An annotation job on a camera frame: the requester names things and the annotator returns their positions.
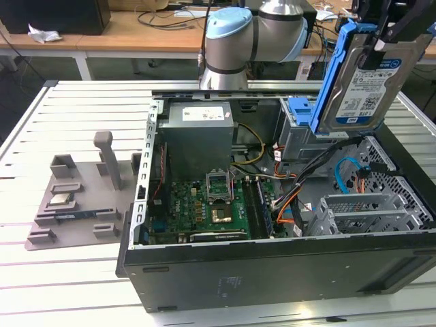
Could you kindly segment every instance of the slotted metal table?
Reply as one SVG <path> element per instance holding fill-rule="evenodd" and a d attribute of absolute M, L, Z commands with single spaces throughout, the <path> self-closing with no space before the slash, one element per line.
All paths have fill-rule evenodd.
<path fill-rule="evenodd" d="M 264 81 L 253 88 L 316 91 L 319 82 Z M 152 90 L 186 82 L 59 82 L 44 87 L 0 149 L 0 326 L 432 326 L 436 268 L 389 296 L 149 315 L 114 270 L 119 245 L 26 251 L 24 242 L 51 175 L 53 155 L 98 161 L 94 133 L 110 130 L 118 159 L 142 147 Z M 436 183 L 436 127 L 400 93 L 386 124 Z M 295 280 L 289 277 L 289 283 Z"/>

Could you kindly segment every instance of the green circuit board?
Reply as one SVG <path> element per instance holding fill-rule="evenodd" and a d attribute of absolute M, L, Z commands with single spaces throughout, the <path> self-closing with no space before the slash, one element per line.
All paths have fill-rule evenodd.
<path fill-rule="evenodd" d="M 206 180 L 177 181 L 171 184 L 170 214 L 165 222 L 154 221 L 152 243 L 184 243 L 183 237 L 207 232 L 243 232 L 251 239 L 242 180 L 234 180 L 233 194 L 227 201 L 208 201 Z M 275 198 L 274 185 L 263 181 L 264 199 L 269 205 Z M 228 194 L 226 180 L 214 180 L 211 193 Z"/>
<path fill-rule="evenodd" d="M 198 230 L 239 230 L 249 234 L 247 212 L 245 210 L 244 194 L 241 187 L 234 188 L 234 199 L 231 204 L 232 221 L 227 223 L 213 223 L 213 205 L 207 200 L 206 181 L 175 182 L 171 190 L 172 216 L 168 221 L 168 228 L 177 232 Z M 225 193 L 225 181 L 214 182 L 211 186 L 213 193 Z"/>

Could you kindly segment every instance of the yellow wire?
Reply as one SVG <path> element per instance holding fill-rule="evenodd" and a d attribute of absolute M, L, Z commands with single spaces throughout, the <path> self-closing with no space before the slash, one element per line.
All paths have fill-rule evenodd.
<path fill-rule="evenodd" d="M 259 155 L 254 158 L 254 159 L 250 159 L 247 161 L 240 161 L 240 162 L 232 162 L 232 165 L 248 165 L 248 164 L 252 164 L 253 162 L 256 162 L 257 160 L 260 160 L 262 158 L 262 156 L 265 153 L 265 144 L 262 142 L 262 139 L 260 138 L 259 134 L 257 134 L 251 127 L 239 123 L 239 125 L 242 125 L 243 127 L 245 127 L 246 129 L 248 129 L 251 133 L 253 133 L 253 135 L 259 140 L 260 145 L 262 145 L 262 150 L 260 151 Z"/>

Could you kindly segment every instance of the floor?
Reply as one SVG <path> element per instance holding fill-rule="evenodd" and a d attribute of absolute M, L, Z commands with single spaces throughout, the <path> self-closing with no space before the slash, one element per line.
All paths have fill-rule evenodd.
<path fill-rule="evenodd" d="M 47 80 L 80 80 L 73 59 L 27 58 L 32 66 Z M 0 142 L 14 128 L 43 82 L 27 64 L 16 59 L 18 71 L 9 72 L 0 65 Z M 194 80 L 196 61 L 185 59 L 158 60 L 157 67 L 149 67 L 146 59 L 139 59 L 141 73 L 133 74 L 129 59 L 89 59 L 90 67 L 97 80 Z M 296 75 L 296 63 L 271 63 L 264 67 L 262 79 L 291 79 Z M 316 69 L 311 79 L 320 78 L 322 69 Z M 436 116 L 436 67 L 417 66 L 403 86 L 403 92 L 419 107 L 426 106 L 425 113 L 432 119 Z"/>

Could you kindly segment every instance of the motherboard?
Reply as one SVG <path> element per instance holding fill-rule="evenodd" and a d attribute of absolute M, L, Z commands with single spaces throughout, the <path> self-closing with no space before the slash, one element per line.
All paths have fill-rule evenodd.
<path fill-rule="evenodd" d="M 156 244 L 244 240 L 272 234 L 270 180 L 230 179 L 216 173 L 171 184 L 170 214 L 152 221 Z"/>

